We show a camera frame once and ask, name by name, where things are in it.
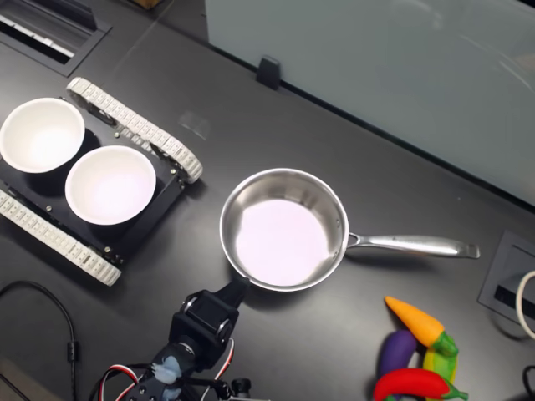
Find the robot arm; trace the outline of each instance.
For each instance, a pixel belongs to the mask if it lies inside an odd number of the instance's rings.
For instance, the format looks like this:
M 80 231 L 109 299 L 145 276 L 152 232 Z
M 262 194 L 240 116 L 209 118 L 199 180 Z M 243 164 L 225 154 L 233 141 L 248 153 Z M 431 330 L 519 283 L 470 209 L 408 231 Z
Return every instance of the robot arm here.
M 225 352 L 239 316 L 238 307 L 250 283 L 238 278 L 218 292 L 190 295 L 171 323 L 169 339 L 154 357 L 138 384 L 122 398 L 126 401 L 199 401 L 191 386 L 213 388 L 222 400 L 249 398 L 251 382 L 237 379 L 229 387 L 221 380 L 192 378 L 211 369 Z

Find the white wire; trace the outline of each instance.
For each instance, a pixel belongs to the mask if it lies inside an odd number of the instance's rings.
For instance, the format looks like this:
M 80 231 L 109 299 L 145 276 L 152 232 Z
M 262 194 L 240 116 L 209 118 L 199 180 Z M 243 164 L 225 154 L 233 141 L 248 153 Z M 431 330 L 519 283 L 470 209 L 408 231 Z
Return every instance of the white wire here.
M 526 323 L 526 319 L 524 318 L 524 312 L 522 311 L 522 296 L 524 294 L 524 289 L 526 288 L 527 282 L 529 282 L 532 278 L 535 277 L 535 271 L 529 272 L 524 277 L 522 277 L 522 280 L 520 281 L 520 285 L 517 289 L 517 317 L 518 321 L 520 322 L 520 325 L 524 329 L 524 332 L 535 340 L 535 332 Z
M 141 376 L 139 376 L 137 378 L 138 382 L 141 380 L 142 377 L 143 377 L 143 375 L 141 375 Z M 132 383 L 130 386 L 128 386 L 125 389 L 125 391 L 123 391 L 121 394 L 119 394 L 119 397 L 117 397 L 117 399 L 115 401 L 120 401 L 126 395 L 126 393 L 128 393 L 134 386 L 135 386 L 135 383 Z
M 229 361 L 231 359 L 232 353 L 234 352 L 234 339 L 233 338 L 230 338 L 230 344 L 231 344 L 231 347 L 228 351 L 227 358 L 225 358 L 225 363 L 223 364 L 221 369 L 219 369 L 219 373 L 216 375 L 214 380 L 218 380 L 225 373 L 225 370 L 227 369 L 227 365 L 230 363 Z M 204 398 L 206 397 L 209 391 L 210 391 L 210 388 L 206 387 L 206 390 L 204 390 L 204 393 L 202 394 L 201 401 L 204 401 Z
M 124 365 L 111 365 L 109 368 L 108 368 L 108 372 L 106 372 L 106 375 L 102 378 L 102 390 L 99 389 L 99 394 L 101 394 L 101 398 L 102 398 L 102 401 L 104 401 L 104 386 L 106 385 L 106 380 L 108 378 L 108 375 L 113 371 L 113 370 L 120 370 L 121 369 L 124 369 L 124 370 L 127 370 L 128 372 L 132 373 L 132 376 L 134 376 L 135 378 L 137 378 L 137 375 L 134 373 L 134 371 Z

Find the purple toy eggplant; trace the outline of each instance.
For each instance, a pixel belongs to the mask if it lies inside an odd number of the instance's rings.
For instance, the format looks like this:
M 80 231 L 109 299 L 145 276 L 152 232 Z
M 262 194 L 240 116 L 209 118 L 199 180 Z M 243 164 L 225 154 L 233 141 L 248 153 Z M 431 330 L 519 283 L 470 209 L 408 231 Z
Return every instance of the purple toy eggplant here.
M 383 346 L 377 378 L 393 370 L 406 368 L 416 350 L 416 339 L 408 330 L 398 330 L 390 334 Z

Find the red toy chili pepper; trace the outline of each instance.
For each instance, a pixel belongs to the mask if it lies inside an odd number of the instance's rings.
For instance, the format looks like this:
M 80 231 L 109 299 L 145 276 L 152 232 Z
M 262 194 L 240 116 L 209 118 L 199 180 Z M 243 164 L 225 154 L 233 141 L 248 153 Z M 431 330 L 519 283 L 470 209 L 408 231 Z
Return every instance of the red toy chili pepper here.
M 439 374 L 419 368 L 403 368 L 387 373 L 379 379 L 374 389 L 374 401 L 390 401 L 392 394 L 410 394 L 436 399 L 462 398 L 468 394 L 453 387 Z

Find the white wall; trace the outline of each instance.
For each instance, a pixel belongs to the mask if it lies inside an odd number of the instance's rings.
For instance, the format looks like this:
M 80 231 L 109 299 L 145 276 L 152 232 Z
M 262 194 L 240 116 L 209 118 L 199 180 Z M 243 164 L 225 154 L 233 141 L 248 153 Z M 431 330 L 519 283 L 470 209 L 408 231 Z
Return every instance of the white wall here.
M 516 0 L 206 0 L 210 42 L 535 204 L 535 10 Z

